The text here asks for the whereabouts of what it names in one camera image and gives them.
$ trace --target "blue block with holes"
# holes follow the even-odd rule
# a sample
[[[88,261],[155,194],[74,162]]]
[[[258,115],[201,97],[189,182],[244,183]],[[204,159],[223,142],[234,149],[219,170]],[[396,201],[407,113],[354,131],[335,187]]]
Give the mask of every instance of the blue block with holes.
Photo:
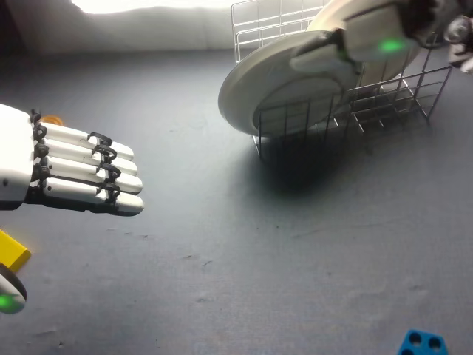
[[[411,330],[399,349],[398,355],[448,355],[443,337]]]

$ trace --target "dish rack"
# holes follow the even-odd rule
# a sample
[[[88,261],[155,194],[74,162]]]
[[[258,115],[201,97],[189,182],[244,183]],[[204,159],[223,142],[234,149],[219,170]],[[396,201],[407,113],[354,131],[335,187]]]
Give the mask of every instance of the dish rack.
[[[238,2],[231,7],[231,23],[234,36],[235,62],[238,64],[246,55],[271,43],[283,36],[304,32],[328,0],[247,0]],[[435,35],[428,41],[435,41]],[[330,101],[329,115],[313,126],[309,126],[309,114],[314,97],[284,102],[271,109],[285,109],[285,127],[291,118],[303,120],[306,125],[302,132],[286,134],[279,138],[262,137],[265,124],[262,119],[264,111],[258,112],[259,134],[253,136],[256,150],[262,158],[262,147],[265,143],[277,141],[282,146],[287,141],[306,142],[315,135],[325,143],[335,132],[341,132],[346,138],[353,129],[366,137],[384,132],[388,127],[405,129],[415,118],[429,124],[429,119],[449,79],[452,67],[429,68],[430,50],[423,50],[415,59],[416,65],[404,69],[391,80],[383,80],[375,84],[362,86],[364,66],[358,85],[345,92],[348,104],[335,107]],[[422,67],[418,72],[409,72],[411,67]]]

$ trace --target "yellow block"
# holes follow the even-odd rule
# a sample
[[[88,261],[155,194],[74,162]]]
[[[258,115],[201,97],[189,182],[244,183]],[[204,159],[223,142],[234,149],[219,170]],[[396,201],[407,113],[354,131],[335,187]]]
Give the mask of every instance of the yellow block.
[[[17,272],[31,257],[31,253],[7,233],[0,231],[0,263]]]

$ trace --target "orange object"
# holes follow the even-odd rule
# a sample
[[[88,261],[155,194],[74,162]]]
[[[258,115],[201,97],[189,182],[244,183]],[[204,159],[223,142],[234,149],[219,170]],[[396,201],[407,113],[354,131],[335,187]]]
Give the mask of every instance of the orange object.
[[[58,126],[64,125],[64,123],[58,116],[43,116],[40,122],[44,122],[46,124],[57,124]]]

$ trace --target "green light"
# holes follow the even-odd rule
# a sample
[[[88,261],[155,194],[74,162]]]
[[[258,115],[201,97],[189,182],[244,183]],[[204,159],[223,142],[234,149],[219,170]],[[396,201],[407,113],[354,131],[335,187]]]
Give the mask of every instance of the green light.
[[[384,53],[393,53],[406,47],[404,41],[398,39],[387,39],[379,44],[379,50]]]
[[[9,294],[0,294],[0,311],[12,311],[16,307],[13,296]]]

